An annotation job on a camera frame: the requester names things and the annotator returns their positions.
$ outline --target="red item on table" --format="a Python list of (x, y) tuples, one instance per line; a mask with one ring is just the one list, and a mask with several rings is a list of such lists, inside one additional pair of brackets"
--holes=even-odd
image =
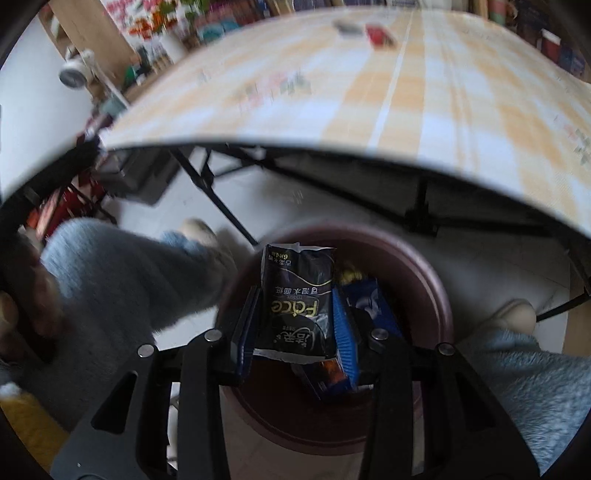
[(393, 47), (396, 45), (394, 39), (381, 25), (365, 25), (370, 42), (374, 47)]

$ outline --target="black tissue package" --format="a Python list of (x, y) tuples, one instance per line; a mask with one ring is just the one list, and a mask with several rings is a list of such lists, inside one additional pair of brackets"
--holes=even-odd
[(263, 312), (255, 355), (294, 364), (335, 357), (333, 253), (333, 248), (300, 244), (265, 247)]

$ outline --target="black metal table frame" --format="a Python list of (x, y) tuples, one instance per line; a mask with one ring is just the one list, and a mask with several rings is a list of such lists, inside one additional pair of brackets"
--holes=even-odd
[[(201, 166), (201, 171), (197, 171), (191, 164), (187, 156), (181, 151), (185, 147), (189, 148), (204, 148), (205, 155)], [(266, 168), (267, 170), (283, 175), (293, 180), (300, 181), (309, 186), (320, 189), (324, 192), (331, 193), (341, 199), (348, 200), (358, 206), (364, 207), (373, 213), (381, 215), (385, 219), (388, 219), (392, 223), (401, 225), (410, 232), (419, 233), (422, 235), (436, 236), (437, 231), (441, 228), (457, 228), (457, 229), (468, 229), (481, 232), (490, 233), (507, 233), (510, 235), (525, 235), (534, 236), (540, 238), (554, 238), (559, 242), (561, 247), (564, 249), (565, 254), (568, 256), (572, 267), (574, 268), (577, 275), (581, 278), (584, 286), (584, 292), (559, 305), (553, 309), (543, 312), (537, 316), (537, 321), (546, 320), (550, 317), (559, 315), (567, 312), (588, 300), (591, 300), (591, 278), (587, 274), (583, 263), (577, 256), (576, 252), (571, 245), (571, 235), (573, 231), (552, 219), (548, 215), (545, 215), (531, 207), (520, 204), (514, 200), (507, 199), (503, 195), (493, 192), (499, 199), (506, 200), (511, 205), (519, 205), (521, 209), (527, 212), (528, 218), (535, 221), (535, 223), (511, 223), (511, 222), (498, 222), (492, 220), (479, 220), (471, 218), (457, 218), (457, 217), (442, 217), (436, 216), (429, 212), (428, 203), (426, 202), (427, 186), (429, 181), (437, 180), (449, 184), (466, 186), (468, 183), (448, 177), (444, 174), (436, 173), (434, 171), (424, 170), (422, 168), (403, 166), (399, 164), (387, 165), (383, 161), (367, 160), (363, 159), (364, 164), (375, 165), (380, 167), (394, 168), (401, 174), (411, 175), (418, 177), (417, 192), (415, 198), (414, 207), (408, 209), (404, 214), (393, 212), (382, 205), (379, 205), (371, 200), (364, 199), (352, 192), (341, 189), (340, 187), (331, 185), (322, 180), (306, 175), (302, 172), (297, 172), (290, 168), (285, 168), (278, 165), (277, 160), (282, 157), (293, 154), (311, 154), (321, 155), (328, 159), (338, 158), (342, 161), (359, 161), (359, 157), (347, 154), (335, 154), (335, 153), (323, 153), (316, 150), (307, 149), (296, 149), (296, 148), (264, 148), (265, 155), (262, 159), (256, 159), (250, 153), (250, 149), (261, 148), (258, 145), (230, 145), (228, 143), (200, 143), (190, 145), (179, 145), (176, 147), (165, 147), (168, 148), (171, 155), (176, 159), (182, 169), (189, 175), (193, 184), (201, 190), (209, 200), (224, 214), (224, 216), (232, 223), (232, 225), (248, 240), (252, 246), (257, 246), (258, 241), (246, 230), (243, 224), (236, 218), (236, 216), (230, 211), (230, 209), (222, 202), (219, 196), (213, 191), (213, 183), (216, 179), (225, 177), (226, 175), (235, 173), (248, 167), (258, 166), (260, 168)], [(227, 168), (220, 172), (214, 173), (209, 165), (209, 161), (213, 152), (221, 153), (232, 157), (239, 161), (239, 165), (236, 167)], [(486, 191), (483, 187), (473, 186), (475, 189)]]

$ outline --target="metal screw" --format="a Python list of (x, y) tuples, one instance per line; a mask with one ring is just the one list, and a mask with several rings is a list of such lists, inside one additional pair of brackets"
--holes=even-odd
[(374, 328), (371, 331), (371, 336), (374, 340), (381, 342), (388, 339), (388, 331), (383, 328)]
[(222, 339), (223, 334), (219, 330), (212, 328), (205, 332), (203, 336), (208, 342), (218, 342)]
[(145, 345), (142, 345), (138, 348), (138, 355), (141, 358), (148, 358), (149, 356), (152, 356), (153, 353), (154, 345), (150, 345), (149, 343), (146, 343)]
[(456, 349), (451, 343), (440, 343), (437, 345), (437, 350), (439, 350), (440, 354), (445, 356), (451, 356), (456, 353)]

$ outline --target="leg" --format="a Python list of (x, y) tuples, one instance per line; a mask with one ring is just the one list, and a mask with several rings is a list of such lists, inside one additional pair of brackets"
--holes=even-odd
[(88, 219), (52, 236), (41, 260), (57, 279), (69, 327), (53, 361), (30, 365), (20, 384), (66, 430), (153, 331), (217, 302), (231, 273), (220, 252), (182, 235), (175, 242)]
[(543, 352), (524, 333), (533, 332), (533, 308), (519, 305), (518, 312), (515, 305), (502, 309), (502, 316), (458, 348), (513, 419), (544, 473), (591, 409), (591, 360)]
[(163, 243), (89, 219), (60, 227), (41, 260), (69, 310), (152, 330), (215, 305), (232, 273), (216, 249), (180, 234)]

